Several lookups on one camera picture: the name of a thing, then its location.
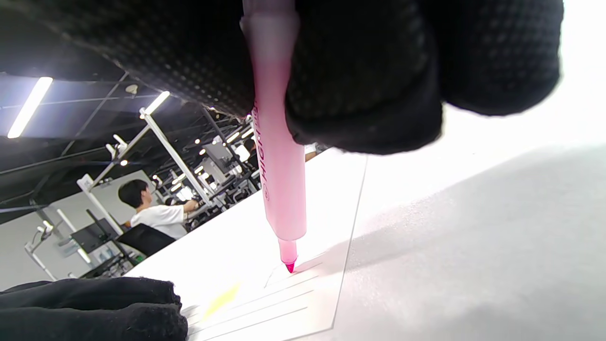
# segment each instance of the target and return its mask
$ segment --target black hair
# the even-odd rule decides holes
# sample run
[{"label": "black hair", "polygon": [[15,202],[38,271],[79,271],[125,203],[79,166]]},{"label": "black hair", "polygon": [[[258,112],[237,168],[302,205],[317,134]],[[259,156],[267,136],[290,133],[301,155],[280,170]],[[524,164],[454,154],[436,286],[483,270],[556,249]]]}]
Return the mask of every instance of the black hair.
[{"label": "black hair", "polygon": [[133,208],[138,208],[143,204],[141,192],[146,191],[148,187],[149,185],[143,180],[137,179],[129,181],[118,189],[118,198],[120,198],[123,203]]},{"label": "black hair", "polygon": [[255,141],[249,138],[248,140],[244,141],[244,147],[248,152],[252,152],[253,148],[255,147]]}]

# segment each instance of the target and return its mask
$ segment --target computer monitor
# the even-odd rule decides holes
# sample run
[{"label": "computer monitor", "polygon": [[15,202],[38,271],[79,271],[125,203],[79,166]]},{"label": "computer monitor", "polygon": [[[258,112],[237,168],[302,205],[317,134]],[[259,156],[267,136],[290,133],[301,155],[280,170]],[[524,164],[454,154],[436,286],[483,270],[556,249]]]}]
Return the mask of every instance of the computer monitor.
[{"label": "computer monitor", "polygon": [[99,220],[99,224],[103,227],[102,229],[96,223],[92,223],[71,235],[72,239],[78,243],[86,253],[91,253],[110,240],[118,237],[118,233],[114,231],[106,219],[103,218]]}]

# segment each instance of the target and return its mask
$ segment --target yellow highlighter mark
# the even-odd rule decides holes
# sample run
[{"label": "yellow highlighter mark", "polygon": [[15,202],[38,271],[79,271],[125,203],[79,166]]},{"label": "yellow highlighter mark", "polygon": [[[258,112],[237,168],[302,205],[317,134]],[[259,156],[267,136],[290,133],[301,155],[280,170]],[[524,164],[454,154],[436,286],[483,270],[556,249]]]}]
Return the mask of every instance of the yellow highlighter mark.
[{"label": "yellow highlighter mark", "polygon": [[202,321],[206,321],[210,316],[219,311],[223,306],[233,302],[240,291],[240,283],[234,285],[231,289],[221,294],[214,301],[211,302],[208,310],[204,314]]}]

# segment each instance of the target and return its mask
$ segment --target black glove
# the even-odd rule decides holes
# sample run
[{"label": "black glove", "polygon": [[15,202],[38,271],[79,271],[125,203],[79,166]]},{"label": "black glove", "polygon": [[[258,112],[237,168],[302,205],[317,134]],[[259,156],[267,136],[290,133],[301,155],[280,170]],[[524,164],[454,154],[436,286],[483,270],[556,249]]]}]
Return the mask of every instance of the black glove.
[{"label": "black glove", "polygon": [[142,278],[36,282],[0,292],[2,341],[184,341],[173,284]]},{"label": "black glove", "polygon": [[[297,5],[301,30],[285,103],[300,143],[376,154],[412,150],[440,135],[442,102],[508,115],[542,101],[559,79],[562,0]],[[235,116],[253,106],[241,0],[0,0],[0,6],[159,90]]]}]

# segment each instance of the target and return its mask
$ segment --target white metal frame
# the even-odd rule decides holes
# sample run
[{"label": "white metal frame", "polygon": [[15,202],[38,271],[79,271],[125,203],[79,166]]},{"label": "white metal frame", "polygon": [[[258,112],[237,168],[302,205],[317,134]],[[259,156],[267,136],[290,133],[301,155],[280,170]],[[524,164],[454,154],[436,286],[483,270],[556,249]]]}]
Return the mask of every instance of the white metal frame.
[{"label": "white metal frame", "polygon": [[[137,136],[135,136],[134,139],[132,139],[132,141],[126,146],[124,146],[124,142],[121,142],[121,147],[119,148],[119,153],[117,154],[116,158],[112,160],[113,162],[109,166],[107,166],[96,179],[93,180],[89,174],[86,174],[81,179],[76,181],[78,186],[86,194],[88,199],[93,203],[93,205],[95,205],[99,209],[101,214],[109,222],[109,224],[116,231],[116,233],[118,233],[118,235],[121,235],[123,233],[122,229],[114,221],[114,219],[112,218],[110,213],[105,209],[105,207],[103,207],[101,202],[95,197],[95,195],[92,193],[92,189],[107,176],[110,170],[116,165],[116,161],[122,160],[122,158],[126,156],[126,153],[128,153],[130,149],[132,149],[132,147],[135,145],[135,143],[137,143],[149,130],[151,130],[156,135],[158,140],[160,140],[168,154],[173,158],[173,160],[175,161],[177,166],[179,166],[183,174],[185,174],[185,177],[191,182],[191,185],[194,187],[196,192],[200,195],[200,197],[202,197],[204,203],[211,206],[211,201],[208,199],[208,196],[204,192],[204,188],[206,187],[206,190],[209,193],[213,193],[210,186],[208,186],[208,184],[200,184],[200,181],[198,181],[198,179],[193,175],[189,167],[187,167],[185,162],[183,162],[183,159],[179,156],[177,151],[175,151],[173,146],[170,145],[170,142],[168,142],[168,139],[166,139],[166,136],[164,135],[160,127],[158,127],[156,121],[152,118],[153,111],[162,103],[164,99],[166,99],[166,97],[168,96],[165,94],[165,92],[163,92],[149,107],[140,109],[139,113],[141,114],[141,118],[143,118],[147,123],[146,127],[143,128],[143,130],[141,130],[140,133],[138,133]],[[223,211],[225,210],[224,205],[222,205],[219,200],[215,199],[213,200],[213,203],[219,206]]]}]

